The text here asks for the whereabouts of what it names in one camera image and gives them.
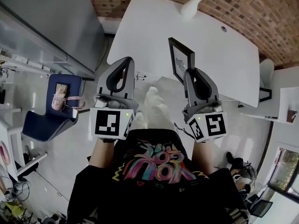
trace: colorful graphic print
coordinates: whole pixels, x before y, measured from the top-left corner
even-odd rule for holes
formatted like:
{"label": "colorful graphic print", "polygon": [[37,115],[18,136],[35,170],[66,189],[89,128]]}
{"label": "colorful graphic print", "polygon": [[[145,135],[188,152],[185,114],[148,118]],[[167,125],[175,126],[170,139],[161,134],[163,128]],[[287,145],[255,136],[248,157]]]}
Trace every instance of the colorful graphic print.
{"label": "colorful graphic print", "polygon": [[129,149],[124,158],[132,155],[134,155],[134,158],[127,164],[124,163],[121,167],[118,167],[112,179],[119,181],[118,177],[124,166],[123,180],[134,179],[142,169],[143,164],[145,164],[146,169],[144,170],[145,166],[143,166],[141,179],[146,181],[168,181],[168,184],[174,184],[179,183],[182,176],[188,181],[196,180],[195,175],[197,173],[198,176],[205,176],[202,172],[191,172],[187,169],[183,162],[184,155],[171,143],[153,145],[146,140],[140,140],[137,148],[144,149],[144,154],[136,154],[132,149]]}

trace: stainless steel appliance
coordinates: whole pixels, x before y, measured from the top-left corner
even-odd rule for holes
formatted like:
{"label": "stainless steel appliance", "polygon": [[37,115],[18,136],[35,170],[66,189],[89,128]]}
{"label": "stainless steel appliance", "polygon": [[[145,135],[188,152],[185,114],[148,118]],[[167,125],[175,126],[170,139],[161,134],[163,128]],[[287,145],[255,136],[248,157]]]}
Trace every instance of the stainless steel appliance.
{"label": "stainless steel appliance", "polygon": [[103,42],[90,0],[0,0],[1,55],[93,79]]}

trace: white vase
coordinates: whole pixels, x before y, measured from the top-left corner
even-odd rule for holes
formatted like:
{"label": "white vase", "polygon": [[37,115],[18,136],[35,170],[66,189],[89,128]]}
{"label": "white vase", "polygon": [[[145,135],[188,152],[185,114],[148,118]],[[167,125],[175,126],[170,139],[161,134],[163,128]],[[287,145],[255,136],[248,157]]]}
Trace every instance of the white vase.
{"label": "white vase", "polygon": [[200,1],[201,0],[190,0],[182,6],[181,14],[184,19],[189,20],[195,16]]}

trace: red brick wall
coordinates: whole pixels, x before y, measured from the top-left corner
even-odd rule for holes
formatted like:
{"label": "red brick wall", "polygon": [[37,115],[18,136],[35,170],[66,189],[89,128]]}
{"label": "red brick wall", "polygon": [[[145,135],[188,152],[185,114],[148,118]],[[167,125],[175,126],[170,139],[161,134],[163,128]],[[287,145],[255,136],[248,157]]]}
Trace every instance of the red brick wall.
{"label": "red brick wall", "polygon": [[[92,0],[98,16],[114,18],[124,15],[129,2]],[[277,68],[299,65],[299,0],[203,0],[199,10],[247,37]]]}

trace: wire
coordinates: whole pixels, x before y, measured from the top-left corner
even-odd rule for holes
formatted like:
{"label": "wire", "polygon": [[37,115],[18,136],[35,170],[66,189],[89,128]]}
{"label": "wire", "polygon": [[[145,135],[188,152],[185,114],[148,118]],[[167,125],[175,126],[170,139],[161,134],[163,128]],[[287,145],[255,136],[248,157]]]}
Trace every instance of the wire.
{"label": "wire", "polygon": [[187,134],[187,135],[190,136],[191,138],[195,139],[195,138],[193,137],[193,135],[189,134],[189,133],[185,130],[185,128],[182,129],[182,128],[179,128],[179,127],[177,126],[176,123],[173,123],[173,124],[174,124],[174,126],[175,126],[177,129],[183,131],[185,134]]}
{"label": "wire", "polygon": [[[5,176],[0,176],[0,177],[5,177]],[[7,178],[9,181],[11,181],[11,179],[9,177],[5,177]],[[14,185],[13,181],[11,181],[11,184]]]}
{"label": "wire", "polygon": [[106,56],[106,54],[107,54],[107,52],[108,52],[110,42],[109,42],[109,39],[107,39],[106,41],[107,41],[107,42],[106,42],[106,43],[107,43],[106,51],[105,51],[103,57],[101,58],[98,67],[97,67],[95,70],[97,70],[97,69],[100,67],[100,65],[102,64],[102,61],[104,60],[104,57]]}
{"label": "wire", "polygon": [[23,183],[23,185],[22,185],[22,192],[20,192],[17,196],[15,196],[15,198],[14,198],[14,201],[17,199],[17,197],[19,196],[19,195],[21,195],[22,193],[23,193],[23,191],[24,191],[24,185],[25,184],[27,184],[27,186],[28,186],[28,196],[24,199],[24,200],[19,200],[20,202],[24,202],[24,201],[26,201],[28,198],[29,198],[29,195],[30,195],[30,188],[29,188],[29,184],[28,183]]}
{"label": "wire", "polygon": [[63,194],[61,194],[61,192],[59,192],[59,190],[57,188],[55,188],[52,183],[50,183],[47,179],[45,179],[41,174],[39,174],[37,171],[35,171],[38,175],[40,175],[48,184],[50,184],[56,191],[57,191],[57,195],[58,196],[63,196],[68,202],[70,202],[69,199],[67,199]]}

